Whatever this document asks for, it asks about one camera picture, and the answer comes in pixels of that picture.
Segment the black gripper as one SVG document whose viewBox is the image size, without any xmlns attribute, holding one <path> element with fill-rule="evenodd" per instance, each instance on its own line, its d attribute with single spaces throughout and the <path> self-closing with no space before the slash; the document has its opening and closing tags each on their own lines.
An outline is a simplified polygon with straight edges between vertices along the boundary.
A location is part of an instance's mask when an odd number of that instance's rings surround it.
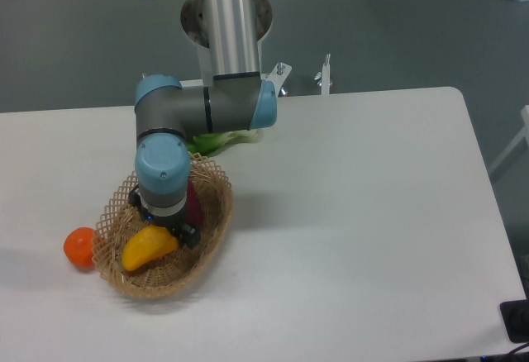
<svg viewBox="0 0 529 362">
<path fill-rule="evenodd" d="M 138 185 L 128 193 L 127 201 L 131 207 L 139 212 L 142 220 L 147 220 L 152 225 L 166 228 L 182 245 L 187 246 L 189 249 L 194 249 L 200 243 L 201 229 L 184 222 L 186 208 L 169 216 L 157 216 L 152 212 L 148 212 L 146 208 L 142 207 Z"/>
</svg>

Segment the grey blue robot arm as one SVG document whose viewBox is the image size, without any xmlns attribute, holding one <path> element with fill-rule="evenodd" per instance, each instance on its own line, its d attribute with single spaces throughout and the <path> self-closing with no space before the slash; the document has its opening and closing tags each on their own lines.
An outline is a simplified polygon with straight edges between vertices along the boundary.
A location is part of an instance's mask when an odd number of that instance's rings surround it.
<svg viewBox="0 0 529 362">
<path fill-rule="evenodd" d="M 254 130 L 277 121 L 280 86 L 260 71 L 254 0 L 203 0 L 212 77 L 185 88 L 154 74 L 136 88 L 138 184 L 129 202 L 142 218 L 193 248 L 198 226 L 188 224 L 187 144 L 195 136 Z"/>
</svg>

